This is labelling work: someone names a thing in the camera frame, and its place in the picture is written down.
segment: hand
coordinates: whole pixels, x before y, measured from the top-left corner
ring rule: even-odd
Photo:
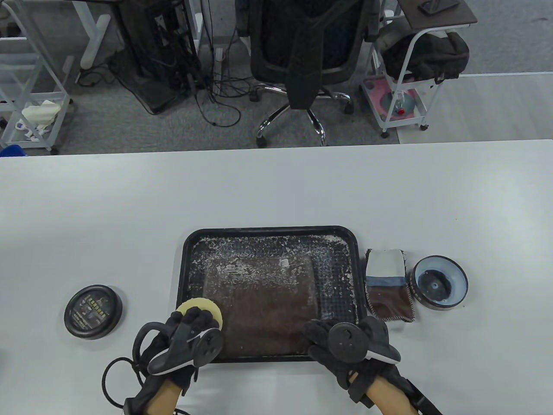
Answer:
[[[204,330],[219,328],[219,323],[213,319],[213,315],[209,311],[200,310],[198,307],[192,307],[185,315],[177,311],[173,312],[165,323],[169,328],[170,335],[167,336],[164,333],[158,334],[152,340],[150,346],[140,355],[139,368],[146,376],[148,375],[147,367],[150,361],[157,354],[169,348],[173,335],[181,324],[190,327],[189,339],[192,339]],[[174,384],[180,386],[184,393],[190,386],[192,374],[195,372],[197,374],[197,370],[192,365],[185,366],[180,370],[170,373],[170,379]]]
[[[172,337],[177,329],[182,327],[182,324],[189,326],[191,329],[189,339],[195,337],[197,334],[206,329],[219,327],[219,323],[213,319],[213,315],[209,311],[200,310],[198,307],[189,309],[185,315],[182,315],[181,312],[173,312],[165,325],[160,323],[154,324],[157,327],[162,328],[162,330],[156,337],[154,337],[152,343],[144,350],[144,352],[139,354],[140,342],[136,345],[137,347],[133,347],[133,360],[135,362],[137,376],[139,377],[138,371],[140,371],[146,377],[146,380],[142,384],[141,379],[139,378],[142,389],[135,397],[125,399],[125,403],[123,405],[123,413],[125,415],[142,415],[160,389],[167,385],[168,382],[166,381],[174,383],[176,388],[178,388],[175,391],[174,396],[169,399],[174,400],[174,403],[169,403],[169,407],[171,408],[168,413],[173,413],[173,408],[177,403],[180,391],[182,390],[182,395],[184,395],[184,393],[188,390],[192,380],[192,375],[197,375],[197,368],[192,365],[187,365],[182,369],[173,371],[166,375],[154,376],[148,373],[148,365],[150,361],[157,356],[157,354],[169,348]]]
[[[305,325],[304,334],[312,342],[307,354],[336,376],[338,384],[348,390],[354,402],[361,402],[369,408],[373,405],[366,393],[377,376],[384,377],[406,393],[412,390],[411,384],[400,376],[395,365],[376,359],[349,364],[335,358],[328,350],[328,332],[337,323],[337,320],[312,320]],[[389,346],[388,329],[383,321],[369,316],[360,321],[358,326],[371,342],[376,341],[381,347]]]

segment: cart wheel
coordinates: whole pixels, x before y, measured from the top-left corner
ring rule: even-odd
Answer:
[[[258,148],[265,148],[269,145],[269,142],[265,137],[261,136],[255,139],[255,145],[257,145]]]
[[[250,91],[249,100],[251,102],[259,102],[259,93],[256,90]]]
[[[353,114],[353,102],[348,102],[346,106],[344,107],[344,114],[351,115]]]

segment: blue container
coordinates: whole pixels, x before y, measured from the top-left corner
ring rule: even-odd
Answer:
[[[23,151],[23,148],[17,144],[7,146],[4,150],[0,151],[0,157],[24,157],[27,153]]]

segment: phone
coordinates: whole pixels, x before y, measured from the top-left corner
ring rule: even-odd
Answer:
[[[419,4],[419,9],[429,16],[459,5],[459,0],[428,0]]]

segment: round black container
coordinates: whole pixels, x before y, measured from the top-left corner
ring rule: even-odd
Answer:
[[[447,310],[465,299],[468,279],[455,261],[433,255],[415,265],[409,275],[409,287],[422,305],[432,310]]]
[[[76,293],[64,314],[66,329],[82,339],[95,340],[112,331],[121,318],[121,298],[110,287],[89,286]]]

